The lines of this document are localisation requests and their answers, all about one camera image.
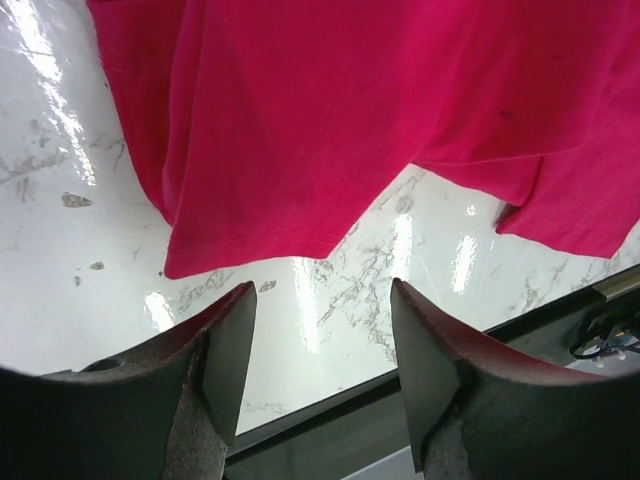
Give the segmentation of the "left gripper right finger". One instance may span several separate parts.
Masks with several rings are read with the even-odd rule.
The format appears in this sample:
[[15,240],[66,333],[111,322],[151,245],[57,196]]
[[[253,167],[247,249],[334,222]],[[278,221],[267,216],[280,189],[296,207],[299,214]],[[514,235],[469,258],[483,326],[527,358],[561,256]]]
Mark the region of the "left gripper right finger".
[[486,332],[391,287],[414,468],[425,479],[635,479],[639,293],[574,292]]

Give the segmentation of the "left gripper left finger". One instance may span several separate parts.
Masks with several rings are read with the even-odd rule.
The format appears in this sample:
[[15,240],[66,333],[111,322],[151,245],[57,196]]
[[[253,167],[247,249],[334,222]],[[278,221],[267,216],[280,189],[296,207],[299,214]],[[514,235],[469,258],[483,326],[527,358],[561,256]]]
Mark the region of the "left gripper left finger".
[[246,282],[85,369],[1,372],[5,479],[219,479],[239,421],[257,293]]

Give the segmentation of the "red t-shirt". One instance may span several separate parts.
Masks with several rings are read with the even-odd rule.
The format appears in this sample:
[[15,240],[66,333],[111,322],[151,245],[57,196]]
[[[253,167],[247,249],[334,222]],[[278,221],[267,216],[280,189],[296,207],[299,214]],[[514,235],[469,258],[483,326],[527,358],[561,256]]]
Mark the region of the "red t-shirt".
[[408,165],[609,258],[639,219],[635,1],[92,1],[165,275],[322,259]]

